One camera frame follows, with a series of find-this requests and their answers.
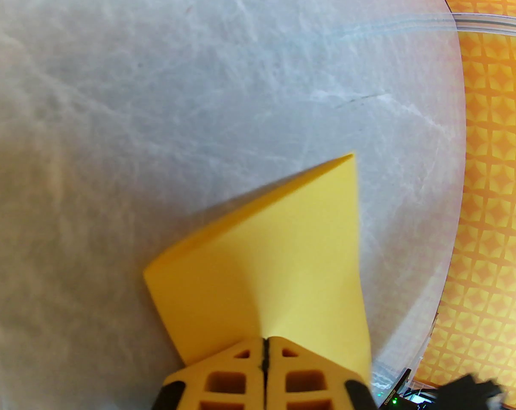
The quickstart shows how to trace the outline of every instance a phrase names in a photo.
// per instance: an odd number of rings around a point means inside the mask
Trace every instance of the gray marble texture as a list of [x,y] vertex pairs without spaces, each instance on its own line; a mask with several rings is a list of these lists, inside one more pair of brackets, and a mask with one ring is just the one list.
[[447,11],[0,0],[0,409],[149,408],[180,361],[143,268],[352,151],[373,388],[387,390],[426,338],[459,217],[465,100]]

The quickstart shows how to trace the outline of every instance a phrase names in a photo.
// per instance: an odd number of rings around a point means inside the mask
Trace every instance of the white platform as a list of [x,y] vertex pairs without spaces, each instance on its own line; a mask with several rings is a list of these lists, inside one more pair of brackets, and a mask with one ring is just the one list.
[[426,337],[459,217],[465,99],[446,12],[0,0],[0,409],[149,408],[179,362],[142,269],[252,190],[352,151],[387,390]]

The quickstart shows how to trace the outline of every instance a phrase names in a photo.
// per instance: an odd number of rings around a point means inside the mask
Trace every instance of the white circular surface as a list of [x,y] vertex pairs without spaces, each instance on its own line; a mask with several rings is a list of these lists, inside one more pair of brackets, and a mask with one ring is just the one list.
[[446,11],[0,0],[0,409],[149,408],[180,365],[143,268],[253,190],[348,152],[373,383],[389,388],[426,338],[459,217]]

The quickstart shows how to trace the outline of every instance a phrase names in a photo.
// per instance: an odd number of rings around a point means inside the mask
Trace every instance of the orange patterned background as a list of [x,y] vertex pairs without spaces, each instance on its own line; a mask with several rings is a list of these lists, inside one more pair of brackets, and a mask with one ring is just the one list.
[[[516,16],[516,0],[447,0]],[[467,163],[454,253],[420,381],[496,378],[516,407],[516,38],[460,33]]]

